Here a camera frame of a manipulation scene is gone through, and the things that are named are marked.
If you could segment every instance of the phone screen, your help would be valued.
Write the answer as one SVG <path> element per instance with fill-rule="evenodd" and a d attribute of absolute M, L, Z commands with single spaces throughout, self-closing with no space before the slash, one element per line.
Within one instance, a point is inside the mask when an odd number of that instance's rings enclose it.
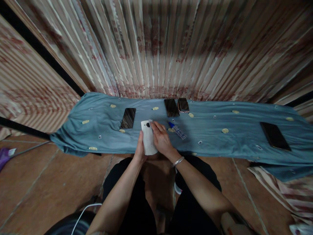
<path fill-rule="evenodd" d="M 186 98 L 178 99 L 179 111 L 189 111 L 189 106 Z"/>
<path fill-rule="evenodd" d="M 179 112 L 176 106 L 176 102 L 174 99 L 165 99 L 164 100 L 166 113 L 169 118 L 179 117 Z"/>
<path fill-rule="evenodd" d="M 280 132 L 278 126 L 266 122 L 260 122 L 264 134 L 272 147 L 291 151 L 287 141 Z"/>
<path fill-rule="evenodd" d="M 134 124 L 136 109 L 126 108 L 120 129 L 132 129 Z"/>

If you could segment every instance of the person's right hand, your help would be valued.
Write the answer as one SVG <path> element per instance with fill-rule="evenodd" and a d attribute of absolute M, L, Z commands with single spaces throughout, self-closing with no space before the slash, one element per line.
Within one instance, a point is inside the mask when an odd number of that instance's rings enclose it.
<path fill-rule="evenodd" d="M 153 130 L 154 145 L 157 150 L 165 156 L 175 151 L 171 144 L 169 134 L 166 132 L 165 126 L 156 121 L 150 122 L 150 126 Z"/>

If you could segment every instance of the bracelet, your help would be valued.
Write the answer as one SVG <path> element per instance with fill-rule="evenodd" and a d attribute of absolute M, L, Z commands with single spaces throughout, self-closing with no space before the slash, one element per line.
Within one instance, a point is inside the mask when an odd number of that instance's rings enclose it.
<path fill-rule="evenodd" d="M 182 160 L 184 160 L 185 158 L 184 157 L 181 157 L 180 159 L 178 159 L 172 167 L 175 167 L 176 165 L 180 164 L 182 162 Z"/>

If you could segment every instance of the clear plastic bottle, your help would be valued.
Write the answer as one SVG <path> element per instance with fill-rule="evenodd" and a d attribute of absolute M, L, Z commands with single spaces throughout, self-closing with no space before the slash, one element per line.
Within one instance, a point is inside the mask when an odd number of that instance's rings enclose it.
<path fill-rule="evenodd" d="M 173 123 L 169 122 L 170 127 L 175 131 L 175 133 L 181 138 L 181 139 L 185 139 L 187 136 L 184 134 L 184 132 L 179 129 L 176 125 L 174 125 Z"/>

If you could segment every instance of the black pants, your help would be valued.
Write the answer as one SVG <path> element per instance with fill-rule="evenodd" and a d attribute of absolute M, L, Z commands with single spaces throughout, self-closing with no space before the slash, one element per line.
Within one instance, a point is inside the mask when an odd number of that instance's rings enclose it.
<path fill-rule="evenodd" d="M 198 169 L 212 184 L 222 191 L 216 174 L 204 161 L 195 156 L 184 156 L 185 159 Z M 126 170 L 132 158 L 126 158 L 116 164 L 103 184 L 103 201 Z M 177 186 L 182 189 L 170 222 L 169 233 L 175 234 L 219 234 L 213 221 L 204 212 L 190 192 L 183 177 L 178 172 L 175 177 Z M 135 183 L 129 207 L 118 234 L 157 234 L 153 212 L 145 198 L 145 182 L 142 175 Z"/>

